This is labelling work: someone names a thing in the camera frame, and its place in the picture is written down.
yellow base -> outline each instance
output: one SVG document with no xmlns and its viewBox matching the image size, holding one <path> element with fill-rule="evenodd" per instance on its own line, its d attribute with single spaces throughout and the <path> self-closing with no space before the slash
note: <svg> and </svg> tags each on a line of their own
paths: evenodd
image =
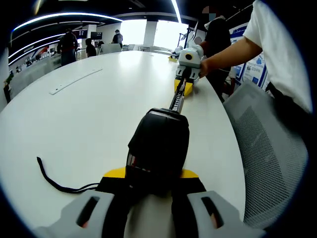
<svg viewBox="0 0 317 238">
<path fill-rule="evenodd" d="M 168 57 L 169 61 L 177 62 L 177 59 L 172 58 L 172 56 Z"/>
<path fill-rule="evenodd" d="M 174 80 L 174 92 L 176 92 L 176 89 L 177 89 L 177 86 L 179 85 L 179 83 L 180 83 L 179 79 Z M 193 91 L 193 84 L 192 83 L 186 83 L 184 96 L 186 97 L 192 91 Z"/>
<path fill-rule="evenodd" d="M 124 178 L 125 177 L 125 167 L 110 170 L 109 172 L 104 174 L 104 177 L 111 177 L 111 178 Z M 198 175 L 195 174 L 193 171 L 190 170 L 183 170 L 181 178 L 198 178 Z"/>
</svg>

white t-shirt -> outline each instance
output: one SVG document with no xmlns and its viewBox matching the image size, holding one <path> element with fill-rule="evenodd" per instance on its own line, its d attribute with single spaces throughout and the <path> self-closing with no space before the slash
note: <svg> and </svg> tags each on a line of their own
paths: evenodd
<svg viewBox="0 0 317 238">
<path fill-rule="evenodd" d="M 269 81 L 305 111 L 312 112 L 310 83 L 301 54 L 283 23 L 265 3 L 253 3 L 243 35 L 263 49 Z"/>
<path fill-rule="evenodd" d="M 229 75 L 226 77 L 226 82 L 231 85 L 231 78 L 236 78 L 237 71 L 234 69 L 234 67 L 231 67 Z"/>
</svg>

monitor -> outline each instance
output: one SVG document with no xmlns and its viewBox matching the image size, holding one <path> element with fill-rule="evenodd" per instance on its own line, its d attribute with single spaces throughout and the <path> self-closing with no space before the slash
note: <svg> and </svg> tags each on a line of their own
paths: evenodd
<svg viewBox="0 0 317 238">
<path fill-rule="evenodd" d="M 103 38 L 103 33 L 102 32 L 91 32 L 90 38 L 92 40 L 101 40 Z"/>
<path fill-rule="evenodd" d="M 73 34 L 76 36 L 77 39 L 86 39 L 87 31 L 88 30 L 75 30 L 73 31 Z"/>
</svg>

ceiling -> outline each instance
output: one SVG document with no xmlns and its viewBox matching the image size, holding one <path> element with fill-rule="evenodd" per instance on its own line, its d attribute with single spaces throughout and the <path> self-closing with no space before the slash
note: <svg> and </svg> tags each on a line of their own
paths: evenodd
<svg viewBox="0 0 317 238">
<path fill-rule="evenodd" d="M 194 27 L 197 20 L 206 21 L 206 14 L 202 10 L 207 5 L 213 6 L 221 3 L 223 14 L 229 18 L 252 4 L 253 0 L 176 0 L 182 17 L 182 22 Z M 10 32 L 16 26 L 36 17 L 44 16 L 59 12 L 86 12 L 96 13 L 107 16 L 117 17 L 122 20 L 145 19 L 151 21 L 170 20 L 177 21 L 175 10 L 171 0 L 25 0 L 19 1 L 17 6 L 13 7 L 14 17 L 7 21 L 6 43 L 9 48 L 9 55 L 18 49 L 35 42 L 39 39 L 56 34 L 64 33 L 67 28 L 80 29 L 82 26 L 89 24 L 88 21 L 98 22 L 97 25 L 112 24 L 117 21 L 92 16 L 63 16 L 44 19 L 38 22 L 21 27 L 12 34 Z M 230 19 L 230 27 L 245 23 L 250 19 L 252 8 L 238 14 Z M 49 39 L 40 44 L 45 44 L 56 39 Z"/>
</svg>

oval conference table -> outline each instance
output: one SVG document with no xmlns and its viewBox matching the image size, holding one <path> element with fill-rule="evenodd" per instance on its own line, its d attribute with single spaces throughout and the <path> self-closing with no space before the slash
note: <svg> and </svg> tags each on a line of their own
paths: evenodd
<svg viewBox="0 0 317 238">
<path fill-rule="evenodd" d="M 128 143 L 142 117 L 151 108 L 169 107 L 176 69 L 177 63 L 156 53 L 91 57 L 46 74 L 5 107 L 0 114 L 0 181 L 29 228 L 51 225 L 78 196 L 47 183 L 36 157 L 42 158 L 50 178 L 73 188 L 99 182 L 104 173 L 124 167 Z M 190 129 L 184 168 L 236 207 L 243 220 L 240 151 L 224 107 L 206 78 L 185 99 L 181 113 Z M 134 221 L 128 218 L 125 237 L 174 236 L 171 198 L 149 195 L 142 206 Z"/>
</svg>

